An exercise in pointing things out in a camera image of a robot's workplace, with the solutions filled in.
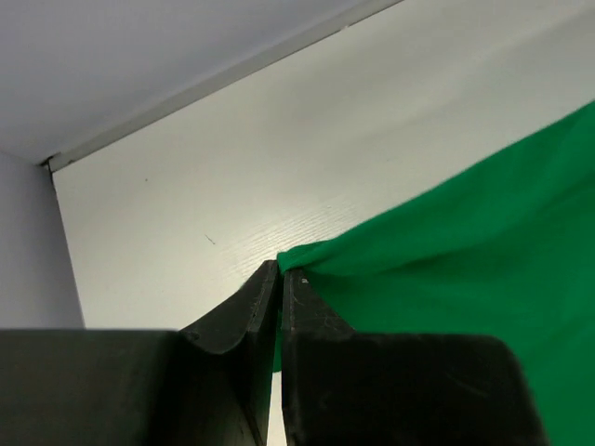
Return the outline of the green t shirt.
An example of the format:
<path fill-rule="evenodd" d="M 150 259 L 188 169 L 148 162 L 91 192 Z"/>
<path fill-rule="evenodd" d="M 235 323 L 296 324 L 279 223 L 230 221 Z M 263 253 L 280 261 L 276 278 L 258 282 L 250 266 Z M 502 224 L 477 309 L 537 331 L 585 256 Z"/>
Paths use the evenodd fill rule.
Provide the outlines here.
<path fill-rule="evenodd" d="M 552 442 L 593 443 L 592 105 L 277 260 L 356 329 L 500 338 Z"/>

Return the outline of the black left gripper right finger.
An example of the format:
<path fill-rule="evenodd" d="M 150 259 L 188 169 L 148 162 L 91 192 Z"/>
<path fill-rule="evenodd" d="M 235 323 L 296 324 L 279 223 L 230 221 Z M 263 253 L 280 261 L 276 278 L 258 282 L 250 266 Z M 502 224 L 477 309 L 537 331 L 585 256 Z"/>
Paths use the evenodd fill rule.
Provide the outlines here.
<path fill-rule="evenodd" d="M 354 330 L 305 273 L 284 277 L 282 406 L 291 445 L 546 445 L 500 340 Z"/>

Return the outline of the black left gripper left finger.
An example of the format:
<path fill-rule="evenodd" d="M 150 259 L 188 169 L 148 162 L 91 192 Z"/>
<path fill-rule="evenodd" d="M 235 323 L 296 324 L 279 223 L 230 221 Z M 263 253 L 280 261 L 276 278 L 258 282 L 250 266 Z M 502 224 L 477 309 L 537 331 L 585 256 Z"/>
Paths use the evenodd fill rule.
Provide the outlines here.
<path fill-rule="evenodd" d="M 278 316 L 264 262 L 179 331 L 5 330 L 5 445 L 263 445 Z"/>

